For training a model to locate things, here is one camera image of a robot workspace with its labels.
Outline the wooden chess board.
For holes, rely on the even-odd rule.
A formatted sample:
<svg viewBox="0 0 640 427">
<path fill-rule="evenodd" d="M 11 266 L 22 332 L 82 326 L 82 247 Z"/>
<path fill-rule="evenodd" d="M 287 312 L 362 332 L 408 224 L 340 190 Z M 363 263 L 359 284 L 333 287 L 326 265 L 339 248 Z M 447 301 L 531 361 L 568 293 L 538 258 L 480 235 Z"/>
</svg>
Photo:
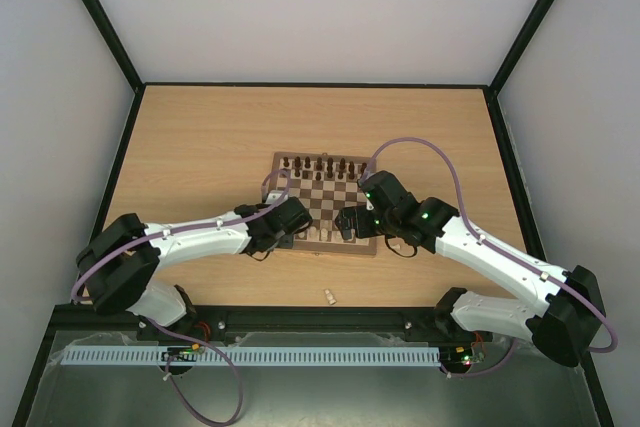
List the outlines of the wooden chess board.
<svg viewBox="0 0 640 427">
<path fill-rule="evenodd" d="M 283 167 L 283 157 L 287 157 L 290 162 L 288 168 Z M 299 157 L 301 160 L 301 167 L 294 168 L 294 159 Z M 311 168 L 306 169 L 304 167 L 305 157 L 310 157 Z M 316 159 L 321 157 L 323 159 L 323 169 L 321 171 L 316 170 Z M 327 159 L 331 157 L 334 160 L 332 179 L 326 177 L 327 172 Z M 346 160 L 346 168 L 344 170 L 344 179 L 338 179 L 340 159 Z M 349 171 L 349 163 L 355 163 L 356 179 L 351 180 Z M 313 153 L 299 153 L 299 152 L 276 152 L 273 155 L 272 168 L 274 170 L 284 169 L 290 172 L 291 186 L 289 195 L 298 198 L 301 203 L 307 208 L 309 214 L 312 217 L 311 226 L 305 231 L 294 235 L 294 244 L 292 250 L 300 252 L 309 252 L 316 255 L 320 254 L 341 254 L 341 255 L 353 255 L 353 256 L 369 256 L 373 257 L 377 253 L 377 241 L 373 238 L 358 239 L 353 237 L 351 240 L 345 240 L 342 237 L 340 231 L 334 224 L 334 218 L 338 214 L 339 210 L 345 207 L 352 207 L 358 205 L 364 205 L 366 203 L 365 195 L 359 190 L 358 180 L 362 176 L 360 168 L 362 163 L 367 163 L 368 167 L 366 171 L 373 173 L 376 167 L 369 163 L 367 157 L 362 156 L 350 156 L 350 155 L 337 155 L 337 154 L 313 154 Z M 301 175 L 299 178 L 294 177 L 294 170 L 300 170 Z M 303 179 L 302 175 L 304 171 L 310 173 L 309 179 Z M 321 172 L 322 180 L 316 181 L 315 176 L 317 172 Z M 330 221 L 330 228 L 323 228 L 323 220 Z M 318 237 L 311 239 L 309 236 L 309 229 L 315 227 L 318 231 Z M 320 232 L 322 229 L 328 231 L 328 238 L 321 240 Z"/>
</svg>

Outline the light chess piece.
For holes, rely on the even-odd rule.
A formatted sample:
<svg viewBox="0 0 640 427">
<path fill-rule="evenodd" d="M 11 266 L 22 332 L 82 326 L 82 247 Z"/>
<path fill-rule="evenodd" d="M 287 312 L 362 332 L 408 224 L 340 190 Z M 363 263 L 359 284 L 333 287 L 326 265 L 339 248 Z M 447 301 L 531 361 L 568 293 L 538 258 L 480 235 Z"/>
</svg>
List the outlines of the light chess piece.
<svg viewBox="0 0 640 427">
<path fill-rule="evenodd" d="M 325 297 L 326 297 L 326 300 L 327 300 L 329 305 L 334 305 L 337 302 L 337 300 L 334 297 L 333 293 L 329 289 L 325 289 L 324 293 L 325 293 Z"/>
</svg>

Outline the black aluminium frame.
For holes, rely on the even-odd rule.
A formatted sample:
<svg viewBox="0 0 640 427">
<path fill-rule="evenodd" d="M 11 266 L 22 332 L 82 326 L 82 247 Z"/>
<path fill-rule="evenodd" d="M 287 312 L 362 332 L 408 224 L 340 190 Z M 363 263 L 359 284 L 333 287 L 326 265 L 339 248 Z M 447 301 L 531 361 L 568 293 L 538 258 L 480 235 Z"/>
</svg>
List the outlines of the black aluminium frame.
<svg viewBox="0 0 640 427">
<path fill-rule="evenodd" d="M 534 34 L 540 27 L 554 1 L 555 0 L 536 0 L 494 79 L 490 84 L 483 85 L 480 88 L 488 109 L 488 115 L 500 152 L 519 226 L 523 234 L 525 247 L 528 253 L 536 257 L 543 257 L 545 253 L 531 210 L 531 202 L 525 189 L 524 179 L 517 165 L 515 149 L 512 145 L 510 135 L 507 132 L 504 115 L 500 109 L 498 95 L 524 54 L 530 41 L 533 39 Z M 119 67 L 124 72 L 125 78 L 134 93 L 133 101 L 91 232 L 93 236 L 96 236 L 106 222 L 107 211 L 113 199 L 116 183 L 120 176 L 125 154 L 133 134 L 143 95 L 148 85 L 141 80 L 136 72 L 100 0 L 82 0 L 82 2 L 111 53 L 114 55 Z M 397 332 L 399 330 L 398 322 L 401 315 L 421 314 L 424 317 L 429 317 L 433 313 L 430 307 L 340 307 L 332 311 L 328 308 L 320 307 L 236 306 L 217 308 L 214 306 L 206 306 L 203 311 L 207 317 L 213 317 L 217 313 L 223 313 L 227 319 L 231 320 L 236 326 L 264 327 L 268 331 L 274 331 L 278 327 L 287 327 L 294 333 L 302 333 L 304 331 L 343 333 L 349 327 L 355 328 L 360 333 L 379 333 L 385 327 L 389 327 L 392 331 Z M 74 307 L 71 304 L 56 306 L 18 405 L 13 421 L 14 425 L 24 426 L 32 417 L 37 390 L 44 376 L 45 360 L 51 352 L 55 334 L 71 330 L 98 331 L 103 329 L 107 332 L 130 331 L 132 328 L 133 317 L 130 314 L 100 317 L 91 313 L 86 307 Z"/>
</svg>

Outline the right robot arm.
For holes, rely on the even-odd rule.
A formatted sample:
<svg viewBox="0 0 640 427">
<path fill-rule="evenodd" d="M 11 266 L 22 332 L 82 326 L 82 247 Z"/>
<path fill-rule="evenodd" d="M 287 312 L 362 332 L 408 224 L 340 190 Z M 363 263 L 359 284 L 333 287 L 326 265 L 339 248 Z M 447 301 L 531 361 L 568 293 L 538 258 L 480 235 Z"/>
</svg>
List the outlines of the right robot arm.
<svg viewBox="0 0 640 427">
<path fill-rule="evenodd" d="M 487 331 L 532 343 L 550 360 L 577 366 L 599 330 L 604 303 L 593 272 L 567 271 L 525 254 L 465 222 L 459 211 L 434 197 L 407 209 L 345 207 L 335 225 L 346 238 L 398 238 L 414 249 L 459 262 L 498 284 L 511 299 L 452 288 L 441 299 L 436 326 L 455 339 Z"/>
</svg>

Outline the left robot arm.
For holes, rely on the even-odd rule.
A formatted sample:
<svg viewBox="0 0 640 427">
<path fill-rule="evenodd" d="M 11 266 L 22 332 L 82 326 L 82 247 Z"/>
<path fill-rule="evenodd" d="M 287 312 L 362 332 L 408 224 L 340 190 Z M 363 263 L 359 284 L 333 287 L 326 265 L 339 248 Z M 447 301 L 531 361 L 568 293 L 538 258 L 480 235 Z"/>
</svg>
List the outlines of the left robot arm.
<svg viewBox="0 0 640 427">
<path fill-rule="evenodd" d="M 183 289 L 155 278 L 162 269 L 217 255 L 265 255 L 311 226 L 296 197 L 240 205 L 222 215 L 177 224 L 143 223 L 137 214 L 116 219 L 76 257 L 72 290 L 99 315 L 130 312 L 170 327 L 189 315 Z"/>
</svg>

